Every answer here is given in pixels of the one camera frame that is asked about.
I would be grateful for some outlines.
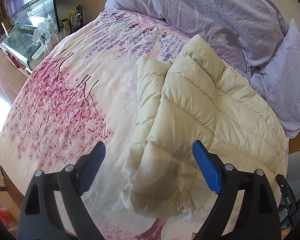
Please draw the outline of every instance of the metal screw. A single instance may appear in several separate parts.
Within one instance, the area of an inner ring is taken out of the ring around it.
[[[65,170],[66,170],[66,171],[72,171],[73,169],[74,169],[74,166],[73,166],[72,164],[67,165],[67,166],[65,167]]]
[[[260,170],[260,169],[257,169],[256,173],[259,175],[259,176],[263,176],[263,174],[265,174],[263,172],[263,170]]]
[[[42,170],[38,170],[34,173],[36,177],[40,177],[42,175]]]
[[[228,163],[228,164],[225,165],[225,169],[227,171],[232,171],[234,169],[234,167],[231,164]]]

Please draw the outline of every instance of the quilted fabric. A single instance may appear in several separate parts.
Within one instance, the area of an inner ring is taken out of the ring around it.
[[[275,189],[288,139],[276,115],[213,49],[193,37],[174,62],[143,59],[138,68],[138,117],[122,173],[124,206],[147,217],[201,220],[216,195],[192,156],[201,140],[238,170],[263,169]],[[240,207],[238,195],[236,209]]]

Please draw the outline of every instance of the blue gripper pad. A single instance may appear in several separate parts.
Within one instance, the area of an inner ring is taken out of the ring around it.
[[[92,154],[91,159],[79,174],[78,193],[80,196],[82,196],[84,192],[89,191],[94,178],[96,177],[100,166],[106,156],[106,146],[104,145],[104,143],[100,143],[98,147],[94,147],[90,154]]]
[[[220,174],[208,157],[210,153],[202,147],[200,141],[196,141],[192,145],[192,154],[209,189],[219,195],[222,191]]]

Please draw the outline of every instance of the floral comforter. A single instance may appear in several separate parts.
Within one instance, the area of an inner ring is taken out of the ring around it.
[[[138,111],[137,61],[166,61],[189,39],[163,21],[122,10],[101,13],[65,38],[27,80],[0,136],[0,164],[17,188],[25,194],[36,170],[60,171],[103,141],[106,158],[82,199],[105,239],[192,239],[202,222],[140,217],[120,199]]]

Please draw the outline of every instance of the red object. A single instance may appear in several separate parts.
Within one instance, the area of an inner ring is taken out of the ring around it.
[[[21,68],[23,70],[26,70],[26,68],[16,59],[16,57],[14,57],[13,55],[11,55],[10,53],[8,53],[8,57],[14,63],[14,65],[16,66],[16,68]]]
[[[9,229],[10,224],[13,224],[12,216],[6,208],[0,208],[0,221],[7,229]]]

